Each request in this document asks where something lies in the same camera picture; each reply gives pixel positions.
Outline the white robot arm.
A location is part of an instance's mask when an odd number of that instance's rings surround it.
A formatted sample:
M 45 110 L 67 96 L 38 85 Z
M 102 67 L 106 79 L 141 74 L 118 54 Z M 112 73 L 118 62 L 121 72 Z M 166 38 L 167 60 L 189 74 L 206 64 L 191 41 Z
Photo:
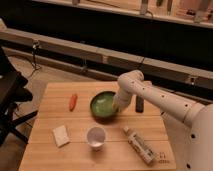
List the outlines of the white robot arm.
M 117 84 L 114 105 L 118 110 L 125 110 L 136 95 L 172 115 L 190 128 L 186 171 L 213 171 L 213 104 L 204 105 L 150 85 L 140 70 L 121 74 Z

